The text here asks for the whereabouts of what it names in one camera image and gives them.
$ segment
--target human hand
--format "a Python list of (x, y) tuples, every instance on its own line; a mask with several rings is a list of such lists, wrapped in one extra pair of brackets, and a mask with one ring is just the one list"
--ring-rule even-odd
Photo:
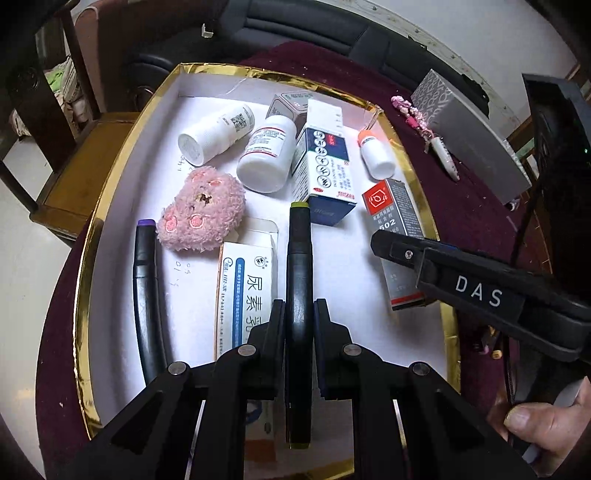
[(505, 389), (499, 390), (487, 420), (506, 440), (508, 432), (535, 443), (544, 452), (532, 464), (539, 476), (550, 476), (573, 449), (591, 419), (591, 383), (585, 378), (573, 405), (523, 403), (509, 409)]

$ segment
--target white box tray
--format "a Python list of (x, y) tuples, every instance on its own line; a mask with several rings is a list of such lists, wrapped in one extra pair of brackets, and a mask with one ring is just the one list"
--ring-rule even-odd
[[(248, 102), (259, 124), (274, 94), (298, 90), (297, 85), (308, 89), (313, 85), (305, 80), (286, 85), (276, 83), (277, 80), (231, 76), (239, 69), (253, 71), (244, 67), (234, 67), (230, 75), (188, 73), (187, 67), (191, 66), (179, 66), (144, 109), (91, 218), (80, 270), (74, 333), (76, 375), (90, 435), (96, 432), (99, 422), (110, 421), (145, 387), (132, 297), (135, 226), (143, 218), (158, 220), (192, 169), (178, 150), (179, 132), (204, 115), (238, 101)], [(208, 71), (207, 66), (201, 70)], [(448, 371), (458, 371), (457, 365), (450, 364), (457, 362), (458, 357), (457, 350), (448, 348), (451, 360), (446, 358), (444, 337), (449, 340), (450, 331), (444, 335), (441, 315), (444, 309), (434, 303), (393, 313), (380, 260), (373, 256), (369, 246), (372, 219), (361, 202), (361, 194), (374, 181), (363, 166), (356, 138), (358, 130), (368, 126), (376, 108), (367, 103), (355, 105), (353, 97), (344, 101), (318, 92), (314, 97), (343, 108), (346, 143), (359, 199), (357, 207), (338, 225), (312, 226), (314, 296), (326, 298), (332, 320), (346, 325), (354, 342), (373, 350), (384, 361), (400, 365), (425, 361), (447, 377)], [(384, 141), (388, 141), (388, 136), (391, 143), (398, 141), (398, 148), (402, 148), (395, 133), (384, 131), (384, 126), (386, 130), (391, 129), (382, 113), (373, 130)], [(241, 139), (209, 164), (234, 175), (237, 159), (247, 142), (248, 137)], [(413, 183), (409, 194), (415, 207), (419, 203), (424, 231), (433, 236), (436, 231), (432, 218), (408, 161), (399, 166), (395, 175), (408, 185), (407, 177)], [(274, 194), (246, 192), (246, 214), (269, 219), (278, 226), (279, 298), (285, 297), (290, 203), (289, 183)], [(162, 251), (160, 287), (164, 290), (164, 336), (170, 361), (184, 361), (191, 366), (213, 361), (218, 254), (218, 250), (203, 254)], [(301, 451), (289, 450), (284, 442), (282, 401), (275, 402), (275, 409), (278, 462), (267, 466), (246, 465), (246, 478), (277, 477), (334, 462), (344, 462), (340, 465), (350, 468), (353, 457), (350, 402), (321, 400), (316, 390), (312, 443), (309, 450)]]

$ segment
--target orange bottle cap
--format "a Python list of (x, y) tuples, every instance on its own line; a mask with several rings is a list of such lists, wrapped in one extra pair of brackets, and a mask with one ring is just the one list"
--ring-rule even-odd
[(357, 144), (361, 146), (361, 142), (367, 137), (375, 137), (375, 135), (371, 130), (360, 130), (359, 135), (357, 135)]

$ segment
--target pink plush toy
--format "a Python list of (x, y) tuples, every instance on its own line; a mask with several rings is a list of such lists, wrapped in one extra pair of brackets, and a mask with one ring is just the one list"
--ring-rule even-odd
[(219, 247), (244, 215), (244, 188), (213, 167), (195, 168), (158, 222), (158, 239), (171, 250)]

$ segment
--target white pill bottle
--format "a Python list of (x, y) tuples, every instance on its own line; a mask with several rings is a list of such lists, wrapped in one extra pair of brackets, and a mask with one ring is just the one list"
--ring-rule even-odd
[(178, 136), (178, 148), (191, 165), (200, 167), (225, 152), (254, 126), (255, 116), (251, 108), (239, 103), (187, 128)]
[(260, 193), (281, 190), (296, 150), (295, 134), (296, 125), (286, 116), (265, 119), (238, 161), (236, 176), (245, 187)]
[(361, 149), (361, 158), (368, 168), (369, 174), (376, 180), (388, 179), (396, 171), (394, 153), (389, 150), (372, 131), (361, 130), (357, 136), (357, 143)]

